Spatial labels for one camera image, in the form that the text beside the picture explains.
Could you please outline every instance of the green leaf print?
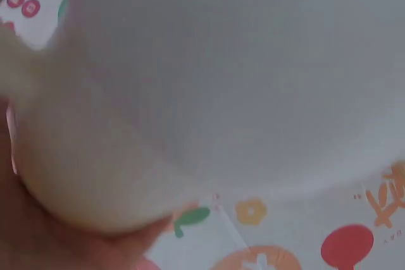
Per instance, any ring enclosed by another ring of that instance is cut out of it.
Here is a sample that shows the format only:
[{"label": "green leaf print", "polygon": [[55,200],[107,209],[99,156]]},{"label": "green leaf print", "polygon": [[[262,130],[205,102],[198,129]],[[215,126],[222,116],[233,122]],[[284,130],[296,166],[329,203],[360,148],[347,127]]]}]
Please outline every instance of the green leaf print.
[{"label": "green leaf print", "polygon": [[182,238],[184,232],[181,226],[190,226],[203,222],[209,216],[210,210],[207,207],[201,207],[185,211],[175,222],[174,229],[177,238]]}]

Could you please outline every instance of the hand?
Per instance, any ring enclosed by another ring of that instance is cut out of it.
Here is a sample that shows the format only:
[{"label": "hand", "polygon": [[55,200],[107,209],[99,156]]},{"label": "hand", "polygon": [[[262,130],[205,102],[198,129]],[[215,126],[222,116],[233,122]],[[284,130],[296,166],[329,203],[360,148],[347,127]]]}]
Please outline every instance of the hand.
[{"label": "hand", "polygon": [[0,101],[0,269],[136,270],[170,222],[103,238],[65,226],[30,196],[11,165],[6,103]]}]

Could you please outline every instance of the orange flower print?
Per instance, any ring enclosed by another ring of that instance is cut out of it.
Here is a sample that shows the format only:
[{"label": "orange flower print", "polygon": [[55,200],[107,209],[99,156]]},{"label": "orange flower print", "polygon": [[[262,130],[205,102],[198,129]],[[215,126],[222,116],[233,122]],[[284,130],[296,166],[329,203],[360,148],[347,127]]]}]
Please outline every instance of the orange flower print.
[{"label": "orange flower print", "polygon": [[265,218],[267,207],[261,199],[249,199],[236,204],[236,216],[241,224],[257,226]]}]

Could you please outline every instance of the red balloon print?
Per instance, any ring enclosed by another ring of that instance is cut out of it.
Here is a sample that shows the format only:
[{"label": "red balloon print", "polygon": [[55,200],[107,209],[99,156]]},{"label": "red balloon print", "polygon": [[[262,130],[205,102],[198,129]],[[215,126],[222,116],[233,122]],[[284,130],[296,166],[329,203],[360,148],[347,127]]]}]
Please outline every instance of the red balloon print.
[{"label": "red balloon print", "polygon": [[361,224],[343,226],[326,237],[321,247],[321,256],[338,270],[354,270],[370,252],[374,244],[373,233]]}]

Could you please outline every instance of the orange circle print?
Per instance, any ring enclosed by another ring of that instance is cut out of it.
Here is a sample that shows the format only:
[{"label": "orange circle print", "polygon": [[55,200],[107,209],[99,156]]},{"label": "orange circle print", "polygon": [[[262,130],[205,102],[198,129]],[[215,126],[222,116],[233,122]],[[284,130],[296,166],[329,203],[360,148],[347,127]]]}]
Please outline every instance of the orange circle print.
[{"label": "orange circle print", "polygon": [[291,252],[277,246],[255,246],[236,251],[218,262],[211,270],[302,270]]},{"label": "orange circle print", "polygon": [[261,199],[249,199],[236,204],[236,216],[241,224],[257,226],[267,214],[266,205]]}]

